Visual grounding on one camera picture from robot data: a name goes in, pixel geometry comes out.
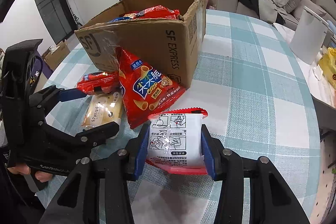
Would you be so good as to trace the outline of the left hand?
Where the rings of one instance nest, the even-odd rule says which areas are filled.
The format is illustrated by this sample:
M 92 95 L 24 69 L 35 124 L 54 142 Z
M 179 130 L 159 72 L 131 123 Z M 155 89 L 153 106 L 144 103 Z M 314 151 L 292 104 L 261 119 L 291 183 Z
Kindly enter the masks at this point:
M 21 175 L 29 175 L 31 174 L 31 168 L 27 166 L 26 164 L 17 164 L 14 167 L 9 167 L 8 170 L 12 174 L 21 174 Z M 45 173 L 41 171 L 35 172 L 35 178 L 39 180 L 40 182 L 47 182 L 51 180 L 53 177 L 53 174 Z

